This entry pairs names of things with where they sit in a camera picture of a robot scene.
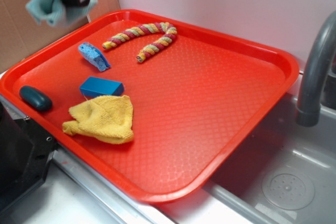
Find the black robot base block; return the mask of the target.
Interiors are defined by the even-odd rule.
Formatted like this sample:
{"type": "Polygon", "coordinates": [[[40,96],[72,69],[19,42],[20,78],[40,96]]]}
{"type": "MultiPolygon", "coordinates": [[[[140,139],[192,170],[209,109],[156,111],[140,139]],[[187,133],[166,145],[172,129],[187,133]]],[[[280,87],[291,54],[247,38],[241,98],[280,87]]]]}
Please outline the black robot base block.
{"type": "Polygon", "coordinates": [[[1,105],[1,213],[46,180],[56,140],[35,120],[13,119],[1,105]]]}

